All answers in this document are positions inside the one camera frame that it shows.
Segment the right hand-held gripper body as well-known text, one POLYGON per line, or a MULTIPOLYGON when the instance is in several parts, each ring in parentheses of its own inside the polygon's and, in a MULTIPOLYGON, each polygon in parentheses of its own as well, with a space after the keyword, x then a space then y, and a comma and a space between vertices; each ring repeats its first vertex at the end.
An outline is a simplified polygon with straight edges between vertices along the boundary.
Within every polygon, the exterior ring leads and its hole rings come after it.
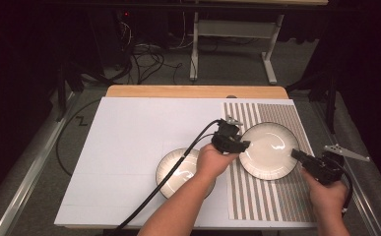
POLYGON ((369 156, 363 156, 339 145, 324 146, 321 156, 309 156, 310 160, 301 165, 323 185, 329 185, 341 179, 345 173, 346 157, 360 161, 370 160, 369 156))

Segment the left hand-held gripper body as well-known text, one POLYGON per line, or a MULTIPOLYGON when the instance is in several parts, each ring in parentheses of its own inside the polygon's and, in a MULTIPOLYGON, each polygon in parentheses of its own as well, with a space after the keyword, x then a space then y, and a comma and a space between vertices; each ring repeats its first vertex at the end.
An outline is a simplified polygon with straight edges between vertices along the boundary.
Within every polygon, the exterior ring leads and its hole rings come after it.
POLYGON ((219 152, 240 153, 236 152, 236 144, 241 142, 238 135, 241 122, 227 116, 225 119, 218 121, 218 129, 214 132, 211 143, 219 152))

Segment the white plate with dark rim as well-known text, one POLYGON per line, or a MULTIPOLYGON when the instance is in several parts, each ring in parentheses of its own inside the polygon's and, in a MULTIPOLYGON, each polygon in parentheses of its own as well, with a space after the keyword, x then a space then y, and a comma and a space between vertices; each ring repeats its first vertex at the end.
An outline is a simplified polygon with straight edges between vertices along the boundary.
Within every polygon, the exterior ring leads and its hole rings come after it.
MULTIPOLYGON (((156 181, 160 184, 176 162, 182 157, 185 148, 175 149, 169 152, 160 162, 156 171, 156 181)), ((199 151, 191 149, 180 165, 174 170, 173 174, 160 188, 162 195, 169 199, 186 181, 194 176, 197 169, 197 158, 199 151)))
POLYGON ((239 156, 243 168, 261 180, 278 180, 289 174, 297 164, 291 156, 299 149, 294 133, 283 125, 264 122, 249 128, 242 136, 250 146, 239 156))

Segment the person's left hand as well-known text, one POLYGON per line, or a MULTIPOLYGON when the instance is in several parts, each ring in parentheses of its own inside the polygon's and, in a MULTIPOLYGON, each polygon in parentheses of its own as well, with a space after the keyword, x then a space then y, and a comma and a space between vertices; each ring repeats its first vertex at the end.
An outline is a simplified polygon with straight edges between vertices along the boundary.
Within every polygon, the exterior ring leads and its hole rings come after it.
POLYGON ((195 176, 212 182, 238 157, 238 153, 223 154, 212 144, 205 145, 199 151, 195 176))

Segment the person's right hand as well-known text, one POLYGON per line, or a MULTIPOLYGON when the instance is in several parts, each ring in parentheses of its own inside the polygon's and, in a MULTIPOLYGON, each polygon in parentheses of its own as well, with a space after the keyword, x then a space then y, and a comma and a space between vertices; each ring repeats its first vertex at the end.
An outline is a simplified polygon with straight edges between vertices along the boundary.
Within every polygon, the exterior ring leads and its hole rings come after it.
POLYGON ((348 188, 341 181, 322 185, 307 170, 301 169, 310 191, 310 199, 316 214, 324 216, 341 214, 347 199, 348 188))

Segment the striped grey and white mat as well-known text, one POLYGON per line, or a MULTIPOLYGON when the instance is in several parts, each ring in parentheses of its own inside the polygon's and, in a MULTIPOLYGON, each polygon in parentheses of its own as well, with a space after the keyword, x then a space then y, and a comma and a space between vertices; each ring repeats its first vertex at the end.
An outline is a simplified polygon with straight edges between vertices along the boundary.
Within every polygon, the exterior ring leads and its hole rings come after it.
MULTIPOLYGON (((273 122, 290 129, 299 143, 299 149, 313 152, 304 131, 297 109, 292 101, 287 103, 226 102, 222 113, 241 122, 239 134, 251 127, 273 122)), ((307 184, 300 174, 297 161, 287 176, 278 180, 261 180, 249 174, 236 159, 226 173, 228 216, 236 220, 295 222, 306 225, 315 221, 309 200, 307 184)))

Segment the black metal stand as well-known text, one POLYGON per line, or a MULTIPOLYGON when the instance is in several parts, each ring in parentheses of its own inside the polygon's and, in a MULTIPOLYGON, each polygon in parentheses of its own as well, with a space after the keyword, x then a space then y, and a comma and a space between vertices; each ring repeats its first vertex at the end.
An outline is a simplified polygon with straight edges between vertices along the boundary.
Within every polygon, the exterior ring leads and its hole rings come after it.
POLYGON ((325 123, 329 131, 334 134, 336 84, 337 80, 334 73, 322 71, 285 87, 285 90, 290 93, 298 89, 309 89, 308 98, 310 101, 324 101, 326 103, 325 123))
POLYGON ((81 79, 80 67, 74 62, 61 64, 57 72, 57 98, 58 98, 58 116, 59 122, 67 112, 67 91, 66 87, 72 92, 82 92, 84 85, 81 79))

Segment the white board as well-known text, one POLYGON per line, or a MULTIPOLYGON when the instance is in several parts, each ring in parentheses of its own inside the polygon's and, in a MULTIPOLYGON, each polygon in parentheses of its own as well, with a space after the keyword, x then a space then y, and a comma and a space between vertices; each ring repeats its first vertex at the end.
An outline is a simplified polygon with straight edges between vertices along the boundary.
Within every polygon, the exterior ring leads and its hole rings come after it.
MULTIPOLYGON (((160 160, 194 146, 202 131, 217 129, 226 102, 287 103, 290 99, 105 97, 55 218, 58 226, 109 229, 140 227, 164 202, 154 191, 160 160)), ((205 199, 198 229, 299 229, 295 222, 236 220, 228 216, 225 174, 205 199)))

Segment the dark box with red light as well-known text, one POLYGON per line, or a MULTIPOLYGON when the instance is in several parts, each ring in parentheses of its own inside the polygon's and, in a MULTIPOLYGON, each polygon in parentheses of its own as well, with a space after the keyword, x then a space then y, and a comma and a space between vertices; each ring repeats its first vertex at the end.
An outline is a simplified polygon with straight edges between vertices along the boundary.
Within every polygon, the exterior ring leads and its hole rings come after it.
POLYGON ((89 13, 100 60, 104 67, 125 66, 132 53, 132 32, 116 10, 97 9, 89 13))

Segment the aluminium floor rail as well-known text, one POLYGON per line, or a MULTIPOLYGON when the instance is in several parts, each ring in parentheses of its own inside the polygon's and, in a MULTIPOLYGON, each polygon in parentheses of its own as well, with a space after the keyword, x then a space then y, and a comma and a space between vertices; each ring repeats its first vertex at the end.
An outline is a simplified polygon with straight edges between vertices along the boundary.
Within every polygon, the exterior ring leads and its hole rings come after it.
POLYGON ((57 109, 55 117, 48 118, 45 121, 44 128, 38 131, 34 140, 23 153, 23 156, 26 156, 28 152, 31 152, 32 161, 29 168, 21 172, 22 178, 19 181, 18 188, 14 191, 12 200, 9 201, 1 215, 0 236, 9 236, 16 225, 48 161, 52 148, 63 127, 67 124, 69 115, 72 113, 73 107, 78 102, 80 96, 79 92, 71 91, 66 99, 67 107, 65 110, 60 111, 57 109))
MULTIPOLYGON (((332 134, 325 121, 324 105, 320 102, 311 101, 311 108, 319 121, 319 131, 325 133, 329 145, 335 145, 340 142, 335 134, 332 134)), ((345 170, 347 171, 353 186, 353 193, 349 203, 346 218, 350 232, 354 236, 381 236, 380 224, 374 214, 372 205, 368 196, 361 185, 360 177, 356 169, 358 160, 351 158, 345 159, 345 170)))

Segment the white metal table frame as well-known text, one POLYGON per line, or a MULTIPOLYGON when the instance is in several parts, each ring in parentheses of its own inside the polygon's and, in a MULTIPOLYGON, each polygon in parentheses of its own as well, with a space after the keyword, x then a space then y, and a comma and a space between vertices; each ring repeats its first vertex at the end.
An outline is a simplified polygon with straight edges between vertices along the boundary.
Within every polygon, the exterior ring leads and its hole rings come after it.
MULTIPOLYGON (((329 0, 194 0, 196 4, 201 3, 229 3, 233 6, 247 4, 249 7, 317 7, 326 6, 329 0)), ((278 13, 276 18, 267 22, 247 22, 242 20, 200 20, 199 13, 194 13, 193 20, 193 41, 190 58, 189 79, 198 79, 199 69, 199 38, 201 36, 236 37, 267 39, 269 45, 266 51, 262 51, 260 56, 266 72, 268 82, 275 85, 278 81, 271 62, 277 38, 285 18, 284 13, 278 13)))

